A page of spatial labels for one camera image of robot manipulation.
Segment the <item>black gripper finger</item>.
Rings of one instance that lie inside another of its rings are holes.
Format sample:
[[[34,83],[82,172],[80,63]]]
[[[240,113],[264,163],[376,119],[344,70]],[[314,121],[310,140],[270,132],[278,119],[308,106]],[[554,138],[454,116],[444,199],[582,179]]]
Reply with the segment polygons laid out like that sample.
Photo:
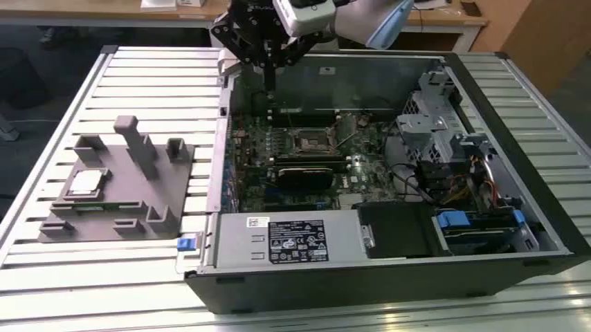
[[[264,91],[270,92],[270,58],[264,48],[264,41],[254,41],[240,29],[230,17],[230,12],[222,14],[210,29],[223,46],[238,57],[238,59],[263,72]]]
[[[276,90],[276,71],[294,66],[323,38],[323,33],[311,33],[295,38],[286,46],[280,40],[270,41],[270,93]]]

